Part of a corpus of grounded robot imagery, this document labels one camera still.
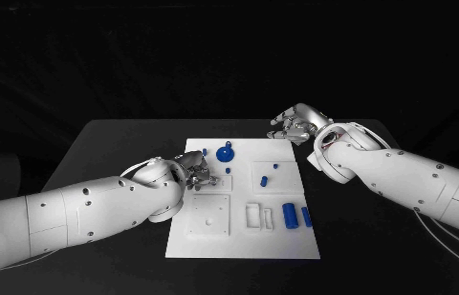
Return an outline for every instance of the dark curtain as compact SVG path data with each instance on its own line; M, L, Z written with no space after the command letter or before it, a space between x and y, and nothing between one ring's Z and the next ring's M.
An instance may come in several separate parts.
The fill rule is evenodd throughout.
M0 151L57 164L92 119L271 119L303 102L459 164L450 0L2 1Z

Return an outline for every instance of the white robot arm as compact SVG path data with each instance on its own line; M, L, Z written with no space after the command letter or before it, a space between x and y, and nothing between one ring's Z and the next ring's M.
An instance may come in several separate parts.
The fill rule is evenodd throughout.
M122 175L139 166L131 179ZM132 166L119 177L0 201L0 268L138 225L167 220L183 206L183 192L216 178L199 151Z
M303 103L294 105L271 121L284 121L272 139L288 139L300 145L316 137L308 162L339 183L355 175L366 187L386 199L430 218L459 228L459 169L415 154L381 148L356 123L333 123L331 119Z

